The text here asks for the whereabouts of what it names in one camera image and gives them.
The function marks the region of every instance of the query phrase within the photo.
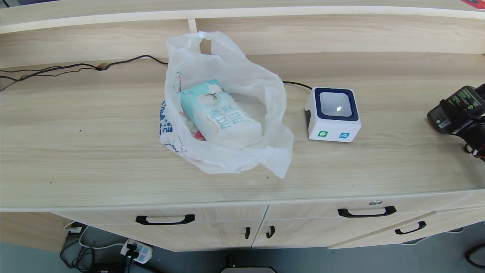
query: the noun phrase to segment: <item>cabinet drawer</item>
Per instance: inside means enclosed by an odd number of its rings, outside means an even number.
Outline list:
[[[475,206],[485,206],[485,190],[473,190],[469,191],[470,195],[449,204],[442,209],[456,209],[456,208],[467,208],[467,207],[475,207]]]
[[[56,214],[84,224],[97,225],[136,224],[136,219],[139,216],[146,216],[149,222],[179,222],[186,215],[194,215],[194,222],[261,220],[263,219],[265,210],[265,205],[255,205],[138,210],[91,210],[56,212]]]
[[[270,205],[266,219],[300,219],[339,216],[339,209],[353,215],[378,215],[393,207],[395,213],[430,212],[470,195],[469,192],[451,192],[397,197],[352,198],[328,202]]]
[[[137,224],[95,227],[171,251],[202,251],[249,249],[260,223],[261,221],[194,222],[171,226]]]
[[[329,249],[402,243],[457,229],[483,220],[485,220],[485,207],[432,212],[359,238],[335,244]]]
[[[253,248],[325,247],[394,225],[423,213],[400,213],[380,218],[328,217],[267,220]]]

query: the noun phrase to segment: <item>white plastic bag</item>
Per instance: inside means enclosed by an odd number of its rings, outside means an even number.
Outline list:
[[[211,40],[212,55],[199,53],[203,39]],[[281,79],[251,63],[221,32],[170,38],[168,60],[160,142],[209,174],[240,173],[261,163],[283,178],[291,161],[293,134],[282,123],[286,91]],[[217,79],[238,105],[261,123],[261,141],[235,149],[200,140],[200,133],[183,113],[179,93],[212,79]]]

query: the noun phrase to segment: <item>gray floor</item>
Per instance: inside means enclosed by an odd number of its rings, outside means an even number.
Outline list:
[[[124,238],[89,228],[85,243],[101,246],[124,242]],[[477,223],[462,233],[443,233],[430,237],[415,246],[386,245],[354,249],[327,250],[325,248],[240,250],[208,252],[170,252],[154,248],[149,267],[161,273],[219,273],[225,257],[234,254],[239,266],[271,266],[278,273],[480,273],[469,265],[463,253],[470,247],[485,243],[485,225]],[[66,251],[73,258],[79,251]],[[97,252],[98,261],[119,261],[120,247]],[[485,264],[485,250],[472,257]],[[131,273],[147,273],[132,266]]]

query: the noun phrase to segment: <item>wooden cabinet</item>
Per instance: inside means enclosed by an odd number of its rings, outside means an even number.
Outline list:
[[[349,248],[402,243],[453,230],[485,220],[485,207],[432,212],[373,233],[335,244],[329,248]]]
[[[485,206],[485,189],[474,190],[467,197],[456,202],[452,202],[442,209],[456,209],[477,206]]]
[[[58,252],[64,245],[71,220],[47,212],[0,213],[2,242]]]
[[[127,238],[172,251],[250,248],[266,205],[60,212]]]
[[[153,218],[154,221],[175,222],[185,215],[194,215],[194,222],[262,220],[266,205],[178,207],[131,210],[91,210],[59,212],[58,215],[75,219],[88,225],[136,224],[138,216]]]
[[[422,213],[402,213],[372,218],[328,217],[266,220],[253,248],[324,247],[403,222]],[[274,234],[267,238],[267,233]]]
[[[260,223],[261,220],[193,222],[169,226],[136,224],[95,227],[171,251],[201,251],[249,249]]]
[[[271,205],[266,219],[300,219],[339,216],[339,209],[354,215],[384,214],[386,207],[396,213],[430,212],[470,196],[469,192],[450,192],[409,196],[349,198],[328,202]]]
[[[485,208],[439,210],[453,204],[479,204],[477,198],[470,192],[451,192],[269,206],[160,207],[58,214],[172,251],[346,248],[409,241],[485,220]]]

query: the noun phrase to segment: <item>black handle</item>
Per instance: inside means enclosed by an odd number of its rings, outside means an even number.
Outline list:
[[[273,237],[273,234],[275,234],[275,226],[270,226],[270,232],[266,232],[266,238],[271,238]]]
[[[346,208],[339,208],[337,211],[339,212],[339,215],[345,218],[370,218],[370,217],[381,217],[381,216],[387,216],[391,215],[394,212],[396,212],[396,208],[392,206],[386,206],[384,207],[386,210],[383,214],[372,214],[372,215],[354,215],[349,212],[348,209]]]
[[[246,234],[245,234],[245,238],[246,240],[249,239],[249,235],[251,234],[251,228],[249,226],[246,227]]]
[[[415,229],[415,230],[411,230],[411,231],[408,231],[408,232],[402,232],[400,229],[396,229],[394,230],[394,232],[397,234],[397,235],[404,235],[404,234],[409,234],[409,233],[412,233],[412,232],[415,232],[415,231],[418,231],[420,229],[424,229],[426,227],[426,222],[425,221],[419,221],[418,222],[418,228]]]
[[[195,214],[187,214],[185,218],[180,222],[175,223],[150,223],[146,220],[146,215],[138,215],[136,217],[135,222],[140,223],[142,225],[177,225],[177,224],[188,224],[195,221]]]

